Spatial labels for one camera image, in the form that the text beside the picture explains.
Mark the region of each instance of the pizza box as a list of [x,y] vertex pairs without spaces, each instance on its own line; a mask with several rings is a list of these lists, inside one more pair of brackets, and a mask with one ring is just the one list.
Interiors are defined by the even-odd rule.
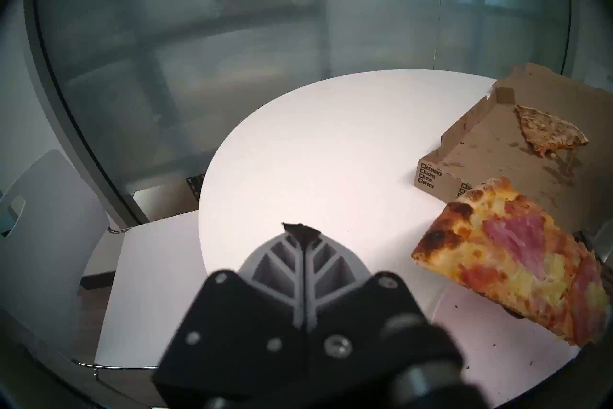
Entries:
[[[575,124],[589,143],[539,157],[522,134],[515,104]],[[507,176],[566,232],[598,229],[613,216],[613,94],[525,64],[455,122],[417,164],[415,186],[450,202],[489,178]]]

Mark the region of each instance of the ham pizza slice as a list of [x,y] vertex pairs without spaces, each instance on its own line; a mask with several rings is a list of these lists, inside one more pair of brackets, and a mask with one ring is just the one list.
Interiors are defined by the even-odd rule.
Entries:
[[570,344],[604,332],[609,299],[594,253],[505,177],[449,203],[412,256]]

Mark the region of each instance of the gray 3d printed part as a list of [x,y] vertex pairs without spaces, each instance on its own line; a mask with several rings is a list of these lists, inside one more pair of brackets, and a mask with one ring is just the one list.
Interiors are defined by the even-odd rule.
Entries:
[[285,232],[245,260],[238,274],[274,301],[293,309],[293,325],[317,325],[318,310],[362,285],[371,273],[348,248],[302,224]]

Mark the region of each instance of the chair back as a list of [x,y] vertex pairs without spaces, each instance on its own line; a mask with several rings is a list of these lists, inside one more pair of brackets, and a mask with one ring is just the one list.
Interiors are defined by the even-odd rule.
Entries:
[[79,283],[107,214],[58,150],[17,178],[0,199],[0,215],[17,197],[21,213],[0,236],[0,306],[36,338],[72,356]]

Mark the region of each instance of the pizza slice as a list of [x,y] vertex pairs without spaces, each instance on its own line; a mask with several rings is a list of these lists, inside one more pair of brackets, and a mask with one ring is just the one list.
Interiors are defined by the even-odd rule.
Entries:
[[412,256],[571,344],[604,331],[609,305],[594,254],[506,177],[449,203]]
[[548,151],[562,148],[574,150],[588,143],[581,130],[558,116],[521,105],[517,105],[515,111],[519,115],[526,140],[541,157]]

